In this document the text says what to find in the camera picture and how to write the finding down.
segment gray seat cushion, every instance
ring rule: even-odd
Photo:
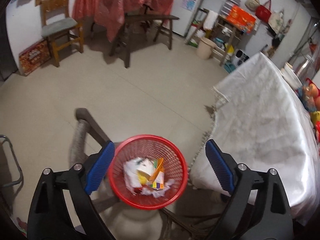
[[[75,27],[77,25],[77,21],[73,18],[65,18],[63,20],[51,23],[49,25],[45,25],[42,27],[42,33],[41,36],[46,38],[49,37],[52,34],[70,29],[72,27]]]

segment basket rim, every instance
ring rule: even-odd
[[[179,158],[180,160],[180,163],[181,163],[181,166],[182,166],[182,172],[183,172],[183,179],[182,179],[182,183],[180,185],[180,188],[178,190],[178,192],[171,198],[169,199],[168,201],[162,203],[162,204],[159,204],[159,205],[152,205],[152,206],[141,206],[141,205],[138,205],[138,204],[135,204],[133,202],[131,202],[130,200],[128,200],[127,198],[125,198],[118,190],[118,188],[116,187],[116,184],[115,184],[115,180],[112,176],[112,173],[113,173],[113,166],[114,166],[114,159],[115,157],[117,156],[117,154],[119,153],[119,151],[124,147],[126,146],[128,143],[132,142],[132,141],[135,141],[135,140],[139,140],[139,139],[151,139],[151,140],[156,140],[156,141],[159,141],[159,142],[162,142],[163,144],[167,145],[168,147],[170,147],[171,149],[174,150],[174,152],[176,153],[177,157]],[[180,150],[178,149],[178,147],[176,147],[172,142],[170,142],[169,140],[163,138],[163,137],[160,137],[160,136],[157,136],[157,135],[151,135],[151,134],[141,134],[141,135],[135,135],[135,136],[132,136],[130,138],[128,138],[127,140],[123,141],[117,148],[116,148],[116,151],[115,151],[115,156],[108,168],[108,177],[109,177],[109,182],[110,182],[110,186],[113,190],[113,192],[118,196],[118,198],[120,198],[124,203],[132,206],[132,207],[135,207],[135,208],[138,208],[138,209],[144,209],[144,210],[155,210],[155,209],[161,209],[161,208],[164,208],[165,206],[168,206],[170,205],[171,203],[173,203],[174,201],[176,201],[181,195],[182,193],[184,192],[186,186],[187,186],[187,183],[188,183],[188,167],[187,167],[187,163],[186,163],[186,160],[185,158],[183,157],[182,153],[180,152]]]

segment red handbag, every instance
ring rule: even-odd
[[[256,16],[265,23],[268,23],[271,16],[271,0],[267,1],[264,5],[260,5],[256,10]]]

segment red tablecloth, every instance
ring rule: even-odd
[[[95,23],[106,27],[107,38],[112,41],[124,24],[124,14],[136,11],[144,4],[159,14],[169,15],[173,0],[76,0],[73,18],[80,20],[93,16]]]

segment refrigerator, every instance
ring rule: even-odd
[[[173,32],[181,36],[185,36],[187,34],[197,8],[201,5],[203,0],[193,0],[194,6],[192,9],[183,8],[185,1],[186,0],[174,0],[171,11],[172,15],[180,18],[178,21],[173,21]]]

